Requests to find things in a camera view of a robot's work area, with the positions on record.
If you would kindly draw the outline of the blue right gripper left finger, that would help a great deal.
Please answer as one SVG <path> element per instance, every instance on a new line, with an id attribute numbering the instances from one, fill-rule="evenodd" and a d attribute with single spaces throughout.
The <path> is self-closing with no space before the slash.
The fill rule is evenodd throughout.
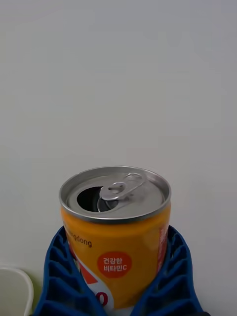
<path id="1" fill-rule="evenodd" d="M 46 253 L 42 293 L 33 315 L 106 315 L 75 266 L 64 228 L 53 237 Z"/>

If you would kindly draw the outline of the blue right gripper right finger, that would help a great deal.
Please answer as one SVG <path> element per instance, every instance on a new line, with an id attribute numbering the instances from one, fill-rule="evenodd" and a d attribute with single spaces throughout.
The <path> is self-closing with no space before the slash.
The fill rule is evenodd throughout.
<path id="1" fill-rule="evenodd" d="M 204 313 L 195 293 L 190 250 L 182 235 L 168 228 L 165 260 L 133 309 L 134 316 L 196 316 Z"/>

